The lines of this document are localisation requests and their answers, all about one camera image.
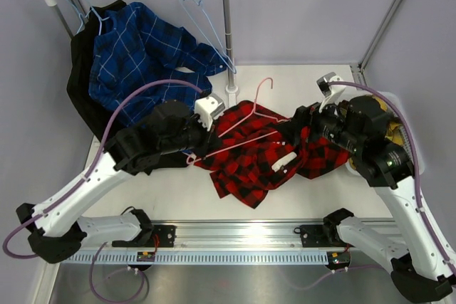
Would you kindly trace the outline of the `pink wire hanger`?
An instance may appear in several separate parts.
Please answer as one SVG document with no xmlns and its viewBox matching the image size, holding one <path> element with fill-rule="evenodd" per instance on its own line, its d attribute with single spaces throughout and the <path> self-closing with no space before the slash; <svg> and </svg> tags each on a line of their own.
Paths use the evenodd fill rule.
<svg viewBox="0 0 456 304">
<path fill-rule="evenodd" d="M 218 150 L 208 152 L 203 157 L 198 157 L 194 153 L 187 155 L 187 159 L 185 160 L 187 165 L 203 162 L 205 159 L 215 157 L 220 153 L 222 153 L 222 156 L 224 156 L 225 153 L 230 154 L 230 150 L 261 139 L 264 135 L 271 135 L 271 132 L 275 132 L 274 128 L 267 128 L 268 125 L 272 124 L 272 127 L 274 127 L 275 125 L 289 121 L 289 118 L 282 118 L 279 117 L 279 115 L 260 113 L 261 110 L 264 112 L 269 111 L 267 108 L 261 108 L 257 103 L 260 89 L 267 81 L 269 81 L 271 89 L 274 87 L 272 78 L 263 79 L 256 88 L 255 98 L 252 104 L 244 101 L 243 103 L 238 104 L 236 108 L 232 108 L 231 112 L 225 112 L 226 116 L 232 117 L 235 111 L 240 110 L 242 112 L 244 107 L 252 107 L 250 110 L 251 113 L 242 117 L 239 122 L 224 129 L 223 132 L 217 133 L 218 138 L 222 141 L 222 146 Z"/>
</svg>

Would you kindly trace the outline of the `red black checked shirt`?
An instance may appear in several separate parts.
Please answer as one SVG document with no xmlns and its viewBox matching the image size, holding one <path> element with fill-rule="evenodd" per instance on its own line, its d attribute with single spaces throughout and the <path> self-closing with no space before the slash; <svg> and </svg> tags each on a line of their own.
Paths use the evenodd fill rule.
<svg viewBox="0 0 456 304">
<path fill-rule="evenodd" d="M 242 117 L 251 113 L 252 107 L 237 110 L 232 117 L 221 116 L 217 122 L 217 133 L 232 126 Z M 309 129 L 301 131 L 301 141 L 293 146 L 272 124 L 271 135 L 264 135 L 241 147 L 196 163 L 196 166 L 210 172 L 210 177 L 219 198 L 232 195 L 241 203 L 255 209 L 267 194 L 279 188 L 294 175 L 307 179 L 323 176 L 347 163 L 349 153 L 325 138 L 311 142 L 307 137 Z"/>
</svg>

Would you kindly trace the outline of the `yellow plaid shirt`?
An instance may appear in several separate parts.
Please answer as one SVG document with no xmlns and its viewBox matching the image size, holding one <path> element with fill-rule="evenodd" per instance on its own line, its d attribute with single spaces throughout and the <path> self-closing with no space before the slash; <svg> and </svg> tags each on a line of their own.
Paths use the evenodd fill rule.
<svg viewBox="0 0 456 304">
<path fill-rule="evenodd" d="M 385 104 L 370 95 L 348 101 L 346 129 L 351 139 L 350 166 L 364 177 L 377 177 L 382 169 L 389 169 L 389 162 L 400 164 L 399 157 L 390 157 L 401 148 L 388 138 L 390 125 L 397 120 L 385 109 Z"/>
</svg>

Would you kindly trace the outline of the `light blue wire hanger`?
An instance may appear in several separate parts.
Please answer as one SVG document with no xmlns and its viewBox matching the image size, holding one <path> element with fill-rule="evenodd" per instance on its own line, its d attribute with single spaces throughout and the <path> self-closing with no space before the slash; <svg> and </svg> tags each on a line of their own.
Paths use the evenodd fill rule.
<svg viewBox="0 0 456 304">
<path fill-rule="evenodd" d="M 236 75 L 237 65 L 233 53 L 230 0 L 222 0 L 223 36 L 219 35 L 215 24 L 208 13 L 205 0 L 178 0 L 178 3 L 199 34 L 203 37 L 204 42 L 217 52 L 217 56 L 221 58 L 222 64 L 227 69 L 228 74 L 230 76 Z M 190 9 L 191 6 L 195 7 L 195 11 L 204 19 L 208 29 L 202 28 L 199 24 L 199 21 L 193 15 L 193 10 Z"/>
</svg>

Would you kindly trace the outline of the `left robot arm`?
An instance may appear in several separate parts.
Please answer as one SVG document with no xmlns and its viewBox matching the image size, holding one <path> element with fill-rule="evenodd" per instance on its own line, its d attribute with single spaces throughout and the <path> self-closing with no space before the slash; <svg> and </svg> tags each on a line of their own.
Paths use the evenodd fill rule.
<svg viewBox="0 0 456 304">
<path fill-rule="evenodd" d="M 118 131 L 101 145 L 93 163 L 50 199 L 22 204 L 16 214 L 30 234 L 34 254 L 60 263 L 84 246 L 113 243 L 141 247 L 152 240 L 154 226 L 142 209 L 119 216 L 89 218 L 84 213 L 110 190 L 139 173 L 151 173 L 162 156 L 191 150 L 204 154 L 219 145 L 214 121 L 225 109 L 223 100 L 208 95 L 193 110 L 179 101 L 154 108 L 138 124 Z"/>
</svg>

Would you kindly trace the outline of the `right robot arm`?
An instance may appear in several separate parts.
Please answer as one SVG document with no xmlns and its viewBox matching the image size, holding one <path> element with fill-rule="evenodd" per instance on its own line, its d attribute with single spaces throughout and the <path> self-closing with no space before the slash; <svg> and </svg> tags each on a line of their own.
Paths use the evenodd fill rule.
<svg viewBox="0 0 456 304">
<path fill-rule="evenodd" d="M 395 243 L 367 227 L 347 209 L 323 219 L 322 235 L 331 245 L 352 245 L 382 266 L 411 303 L 437 302 L 453 292 L 455 275 L 428 229 L 431 219 L 422 217 L 424 199 L 415 192 L 418 172 L 405 149 L 386 137 L 393 113 L 383 110 L 369 95 L 339 104 L 301 106 L 293 116 L 295 131 L 308 128 L 309 142 L 322 137 L 347 151 L 357 173 L 375 189 L 392 214 L 403 237 Z"/>
</svg>

